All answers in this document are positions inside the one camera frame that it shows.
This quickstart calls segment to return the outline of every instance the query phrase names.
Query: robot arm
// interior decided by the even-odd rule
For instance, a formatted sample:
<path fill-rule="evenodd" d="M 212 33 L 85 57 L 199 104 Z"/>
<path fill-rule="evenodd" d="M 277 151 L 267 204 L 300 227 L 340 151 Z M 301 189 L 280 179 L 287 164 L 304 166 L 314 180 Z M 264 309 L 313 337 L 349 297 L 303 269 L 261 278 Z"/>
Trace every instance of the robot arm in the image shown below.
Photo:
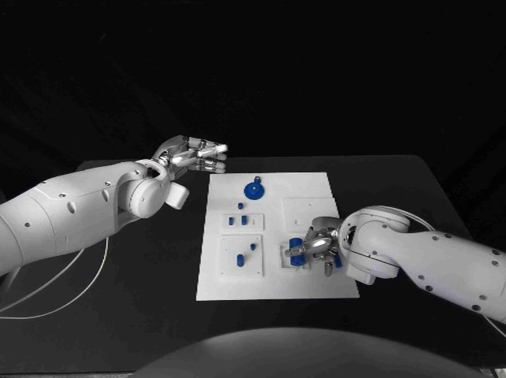
<path fill-rule="evenodd" d="M 401 268 L 423 290 L 506 324 L 506 253 L 444 232 L 408 233 L 408 226 L 398 211 L 375 206 L 345 220 L 319 217 L 285 254 L 314 254 L 327 273 L 340 253 L 348 276 L 369 285 Z"/>
<path fill-rule="evenodd" d="M 0 276 L 20 266 L 88 248 L 189 190 L 173 181 L 189 169 L 225 172 L 225 145 L 179 135 L 151 159 L 88 169 L 43 181 L 0 205 Z"/>

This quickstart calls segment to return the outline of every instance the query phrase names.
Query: black table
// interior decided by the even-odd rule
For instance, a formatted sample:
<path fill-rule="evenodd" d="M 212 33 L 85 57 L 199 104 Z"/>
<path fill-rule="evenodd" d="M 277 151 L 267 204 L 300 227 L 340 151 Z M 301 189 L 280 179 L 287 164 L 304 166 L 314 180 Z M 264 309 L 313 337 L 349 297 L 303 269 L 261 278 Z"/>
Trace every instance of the black table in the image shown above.
<path fill-rule="evenodd" d="M 118 162 L 88 161 L 78 170 Z M 229 158 L 226 171 L 327 172 L 342 217 L 365 206 L 394 206 L 438 230 L 470 237 L 415 156 Z M 164 206 L 109 238 L 106 265 L 83 297 L 40 319 L 0 320 L 0 374 L 131 372 L 202 339 L 267 327 L 362 332 L 466 365 L 506 367 L 506 340 L 483 318 L 417 289 L 402 273 L 372 286 L 358 283 L 359 299 L 196 302 L 209 174 L 189 172 L 179 183 L 190 189 L 183 209 Z M 104 245 L 88 249 L 62 278 L 8 316 L 36 315 L 73 298 L 98 271 Z M 26 265 L 7 301 L 30 293 L 75 255 Z"/>

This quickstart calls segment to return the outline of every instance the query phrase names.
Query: small blue piece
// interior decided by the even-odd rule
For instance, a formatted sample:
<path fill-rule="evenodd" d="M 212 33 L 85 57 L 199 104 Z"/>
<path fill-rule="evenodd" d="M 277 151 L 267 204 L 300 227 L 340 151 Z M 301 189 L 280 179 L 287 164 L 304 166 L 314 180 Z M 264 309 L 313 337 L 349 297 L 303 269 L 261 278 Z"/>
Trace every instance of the small blue piece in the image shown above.
<path fill-rule="evenodd" d="M 339 255 L 335 256 L 335 265 L 336 265 L 337 268 L 342 268 L 342 261 L 340 261 Z"/>
<path fill-rule="evenodd" d="M 258 176 L 255 176 L 254 182 L 245 186 L 244 194 L 249 199 L 259 199 L 264 196 L 264 186 Z"/>
<path fill-rule="evenodd" d="M 301 238 L 293 238 L 290 239 L 290 248 L 294 246 L 301 245 Z M 306 264 L 306 256 L 301 254 L 300 256 L 291 256 L 290 257 L 290 264 L 293 266 L 303 266 Z"/>

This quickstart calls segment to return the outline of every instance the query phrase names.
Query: black background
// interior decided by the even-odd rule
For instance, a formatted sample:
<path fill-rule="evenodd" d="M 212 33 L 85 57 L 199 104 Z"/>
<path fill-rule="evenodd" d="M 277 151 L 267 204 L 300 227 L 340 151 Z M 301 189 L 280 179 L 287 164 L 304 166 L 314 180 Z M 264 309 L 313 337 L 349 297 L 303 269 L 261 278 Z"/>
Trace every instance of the black background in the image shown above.
<path fill-rule="evenodd" d="M 506 250 L 506 11 L 0 6 L 7 197 L 177 134 L 233 157 L 417 154 Z"/>

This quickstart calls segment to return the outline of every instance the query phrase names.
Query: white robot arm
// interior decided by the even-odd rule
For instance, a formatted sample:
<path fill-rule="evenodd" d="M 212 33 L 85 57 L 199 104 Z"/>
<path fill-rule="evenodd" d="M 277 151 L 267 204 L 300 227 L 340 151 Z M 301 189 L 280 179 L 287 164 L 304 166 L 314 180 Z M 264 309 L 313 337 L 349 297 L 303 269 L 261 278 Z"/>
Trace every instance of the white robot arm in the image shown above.
<path fill-rule="evenodd" d="M 385 206 L 345 220 L 319 217 L 285 255 L 322 258 L 329 276 L 342 254 L 348 276 L 368 285 L 401 268 L 423 290 L 506 324 L 506 253 L 444 232 L 408 233 L 408 226 L 405 215 Z"/>
<path fill-rule="evenodd" d="M 0 276 L 88 248 L 164 203 L 180 209 L 189 190 L 173 181 L 189 169 L 223 173 L 225 151 L 226 145 L 179 135 L 151 159 L 57 176 L 2 203 Z"/>

